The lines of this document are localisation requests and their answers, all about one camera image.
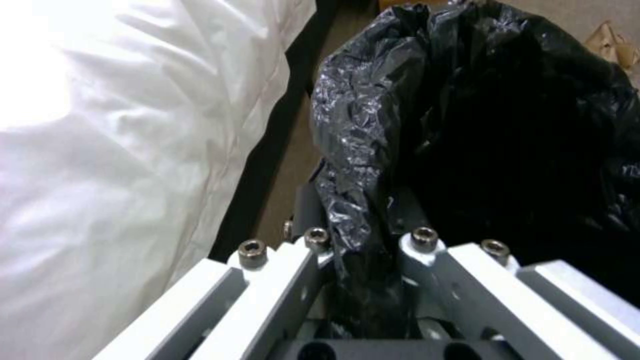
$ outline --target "white bedsheet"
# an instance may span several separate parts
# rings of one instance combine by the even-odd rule
[[[0,357],[85,359],[206,257],[314,0],[0,5]]]

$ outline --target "bolt head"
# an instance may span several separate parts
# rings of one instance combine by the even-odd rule
[[[500,265],[507,265],[511,251],[503,242],[495,239],[485,239],[480,243],[480,247]]]
[[[282,224],[282,238],[284,241],[291,240],[291,232],[293,231],[293,221],[287,220]]]
[[[438,239],[438,233],[430,227],[420,226],[411,232],[411,243],[420,252],[434,251],[438,245]]]
[[[329,233],[322,227],[310,227],[305,231],[305,245],[316,254],[326,252],[331,245]]]
[[[238,246],[238,256],[243,268],[258,268],[267,262],[267,247],[258,239],[246,240]]]

